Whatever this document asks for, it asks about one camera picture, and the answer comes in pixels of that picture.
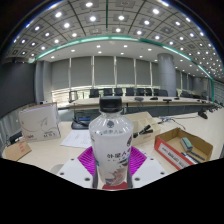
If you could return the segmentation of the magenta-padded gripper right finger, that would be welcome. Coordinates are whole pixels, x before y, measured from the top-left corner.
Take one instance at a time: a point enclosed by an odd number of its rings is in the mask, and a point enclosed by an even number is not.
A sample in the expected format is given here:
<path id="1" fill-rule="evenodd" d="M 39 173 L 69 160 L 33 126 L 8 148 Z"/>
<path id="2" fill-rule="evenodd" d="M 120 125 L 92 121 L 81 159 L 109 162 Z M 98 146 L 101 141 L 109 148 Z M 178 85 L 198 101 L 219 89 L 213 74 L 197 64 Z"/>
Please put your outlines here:
<path id="1" fill-rule="evenodd" d="M 166 176 L 161 164 L 143 150 L 131 148 L 129 160 L 129 186 L 141 188 Z"/>

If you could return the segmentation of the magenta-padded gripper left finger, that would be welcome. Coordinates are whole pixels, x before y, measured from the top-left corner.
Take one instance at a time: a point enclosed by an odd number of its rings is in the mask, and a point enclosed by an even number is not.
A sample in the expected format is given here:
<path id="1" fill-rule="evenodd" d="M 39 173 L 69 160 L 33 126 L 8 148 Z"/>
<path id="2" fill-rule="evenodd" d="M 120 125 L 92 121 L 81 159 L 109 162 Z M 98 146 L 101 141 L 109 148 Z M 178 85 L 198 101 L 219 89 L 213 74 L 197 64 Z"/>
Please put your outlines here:
<path id="1" fill-rule="evenodd" d="M 78 186 L 92 188 L 95 169 L 93 150 L 89 147 L 77 158 L 69 159 L 56 175 Z"/>

